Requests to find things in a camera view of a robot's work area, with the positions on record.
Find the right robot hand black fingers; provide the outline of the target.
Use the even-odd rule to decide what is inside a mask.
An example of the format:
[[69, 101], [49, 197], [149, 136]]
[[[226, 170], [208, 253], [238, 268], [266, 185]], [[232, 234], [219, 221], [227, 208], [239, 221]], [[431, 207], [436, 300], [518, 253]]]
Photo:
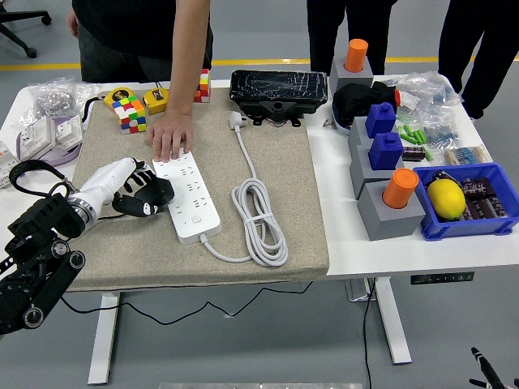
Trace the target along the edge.
[[469, 382], [472, 385], [480, 388], [492, 388], [492, 389], [505, 389], [505, 388], [518, 388], [518, 378], [514, 379], [512, 386], [504, 384], [495, 372], [490, 362], [482, 355], [482, 353], [475, 347], [471, 348], [471, 352], [479, 364], [480, 370], [486, 378], [486, 382], [477, 379], [470, 378]]

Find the person's left hand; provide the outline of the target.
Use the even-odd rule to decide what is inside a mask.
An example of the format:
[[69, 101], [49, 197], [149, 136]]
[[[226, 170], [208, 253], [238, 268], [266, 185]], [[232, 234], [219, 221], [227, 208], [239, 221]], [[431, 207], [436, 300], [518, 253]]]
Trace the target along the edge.
[[167, 110], [148, 125], [145, 144], [152, 149], [154, 161], [168, 162], [179, 157], [181, 144], [185, 153], [191, 151], [194, 131], [190, 113]]

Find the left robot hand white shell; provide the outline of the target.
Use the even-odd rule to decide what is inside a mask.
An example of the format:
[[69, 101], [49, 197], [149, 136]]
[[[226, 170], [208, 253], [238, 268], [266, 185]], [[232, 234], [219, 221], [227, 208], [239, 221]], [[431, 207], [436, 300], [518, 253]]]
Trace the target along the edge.
[[169, 180], [158, 178], [145, 162], [127, 157], [99, 168], [68, 203], [87, 221], [95, 221], [109, 203], [122, 214], [147, 217], [163, 212], [173, 197]]

